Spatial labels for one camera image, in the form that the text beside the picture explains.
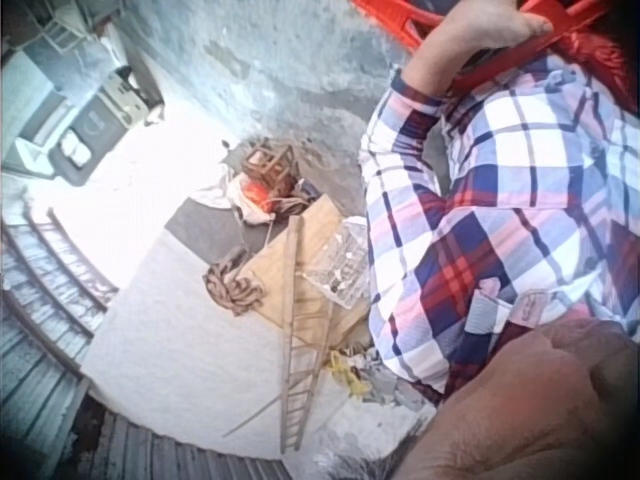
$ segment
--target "clutter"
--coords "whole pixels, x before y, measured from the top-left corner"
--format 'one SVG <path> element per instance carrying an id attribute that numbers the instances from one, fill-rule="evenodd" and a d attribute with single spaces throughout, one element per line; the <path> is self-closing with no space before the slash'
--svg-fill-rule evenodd
<path id="1" fill-rule="evenodd" d="M 349 217 L 314 258 L 305 278 L 330 300 L 351 308 L 369 284 L 367 252 L 366 220 Z"/>
<path id="2" fill-rule="evenodd" d="M 205 207 L 227 210 L 232 207 L 227 198 L 227 188 L 233 179 L 233 170 L 228 165 L 219 164 L 214 172 L 213 184 L 189 195 L 194 202 Z"/>
<path id="3" fill-rule="evenodd" d="M 231 180 L 227 187 L 227 198 L 232 205 L 240 210 L 242 220 L 249 225 L 269 223 L 275 219 L 273 213 L 265 211 L 265 207 L 269 208 L 269 202 L 266 201 L 267 199 L 264 198 L 264 196 L 257 193 L 258 190 L 259 185 L 244 173 L 239 174 Z M 249 192 L 251 197 L 260 203 L 254 203 L 245 195 L 245 191 Z"/>
<path id="4" fill-rule="evenodd" d="M 255 147 L 242 164 L 242 171 L 252 180 L 263 184 L 269 190 L 284 196 L 293 188 L 293 148 L 284 145 L 279 152 L 275 152 L 269 142 L 264 139 Z"/>
<path id="5" fill-rule="evenodd" d="M 375 347 L 333 350 L 328 368 L 334 380 L 349 389 L 349 396 L 360 398 L 363 403 L 403 406 L 413 412 L 420 411 L 426 403 L 409 382 L 384 365 Z"/>
<path id="6" fill-rule="evenodd" d="M 236 317 L 255 309 L 264 296 L 264 289 L 256 280 L 236 278 L 247 254 L 244 248 L 235 248 L 221 262 L 211 265 L 202 277 L 213 301 Z"/>
<path id="7" fill-rule="evenodd" d="M 349 397 L 362 398 L 371 390 L 371 384 L 360 380 L 357 375 L 357 369 L 350 367 L 342 355 L 335 350 L 329 354 L 329 365 L 327 369 L 331 372 L 331 376 L 336 383 L 347 387 Z"/>

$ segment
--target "yellow object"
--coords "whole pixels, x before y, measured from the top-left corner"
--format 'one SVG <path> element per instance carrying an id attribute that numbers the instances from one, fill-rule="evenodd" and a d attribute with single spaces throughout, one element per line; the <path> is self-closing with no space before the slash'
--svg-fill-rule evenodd
<path id="1" fill-rule="evenodd" d="M 350 397 L 362 398 L 371 390 L 371 384 L 369 382 L 363 382 L 356 377 L 339 352 L 332 350 L 329 355 L 328 368 L 331 376 L 338 384 L 349 389 Z"/>

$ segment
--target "debris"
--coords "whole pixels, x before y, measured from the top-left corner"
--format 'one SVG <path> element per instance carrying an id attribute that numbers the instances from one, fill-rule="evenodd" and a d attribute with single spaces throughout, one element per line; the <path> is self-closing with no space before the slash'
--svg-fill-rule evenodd
<path id="1" fill-rule="evenodd" d="M 334 350 L 329 370 L 338 384 L 349 389 L 349 396 L 361 398 L 363 403 L 393 404 L 414 412 L 425 405 L 425 398 L 409 382 L 384 365 L 375 347 L 366 351 L 361 346 Z"/>
<path id="2" fill-rule="evenodd" d="M 371 384 L 360 380 L 360 378 L 352 371 L 353 367 L 345 361 L 345 357 L 335 350 L 330 352 L 329 366 L 327 368 L 331 372 L 333 379 L 339 385 L 345 386 L 349 389 L 350 397 L 362 398 L 371 390 Z"/>

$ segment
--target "trash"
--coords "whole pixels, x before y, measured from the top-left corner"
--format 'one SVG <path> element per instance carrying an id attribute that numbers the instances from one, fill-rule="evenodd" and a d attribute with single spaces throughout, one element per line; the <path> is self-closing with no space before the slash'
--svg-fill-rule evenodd
<path id="1" fill-rule="evenodd" d="M 363 403 L 403 406 L 414 412 L 426 403 L 409 382 L 384 365 L 375 347 L 366 351 L 363 348 L 334 350 L 328 369 L 338 384 L 349 389 L 350 397 L 360 398 Z"/>
<path id="2" fill-rule="evenodd" d="M 350 397 L 362 398 L 371 390 L 371 384 L 361 381 L 352 371 L 352 367 L 345 362 L 345 357 L 333 350 L 329 354 L 329 371 L 333 379 L 349 389 Z"/>
<path id="3" fill-rule="evenodd" d="M 247 186 L 253 182 L 246 174 L 241 173 L 229 183 L 227 188 L 227 198 L 229 201 L 242 212 L 242 219 L 250 225 L 260 225 L 269 223 L 275 215 L 264 211 L 263 207 L 253 203 L 244 194 Z"/>
<path id="4" fill-rule="evenodd" d="M 363 217 L 346 218 L 333 238 L 312 261 L 305 278 L 346 309 L 367 291 L 367 223 Z"/>
<path id="5" fill-rule="evenodd" d="M 193 192 L 189 198 L 205 207 L 227 210 L 232 207 L 231 201 L 227 198 L 227 188 L 232 179 L 231 167 L 221 163 L 215 169 L 212 185 Z"/>

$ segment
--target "person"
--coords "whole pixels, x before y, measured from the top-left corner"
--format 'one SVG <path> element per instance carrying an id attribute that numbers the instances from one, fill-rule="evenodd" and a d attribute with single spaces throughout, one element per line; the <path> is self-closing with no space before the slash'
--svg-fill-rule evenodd
<path id="1" fill-rule="evenodd" d="M 479 50 L 552 28 L 515 0 L 461 0 L 373 114 L 369 328 L 440 408 L 406 459 L 333 478 L 626 478 L 598 460 L 637 427 L 638 119 L 550 51 L 449 93 Z M 438 123 L 446 197 L 425 151 Z"/>
<path id="2" fill-rule="evenodd" d="M 448 93 L 478 50 L 552 28 L 515 0 L 461 0 L 396 73 L 362 138 L 369 329 L 386 366 L 436 404 L 559 318 L 638 335 L 638 119 L 551 52 Z M 424 149 L 438 122 L 446 197 Z"/>
<path id="3" fill-rule="evenodd" d="M 564 318 L 501 349 L 388 457 L 349 480 L 640 478 L 640 349 L 617 322 Z"/>

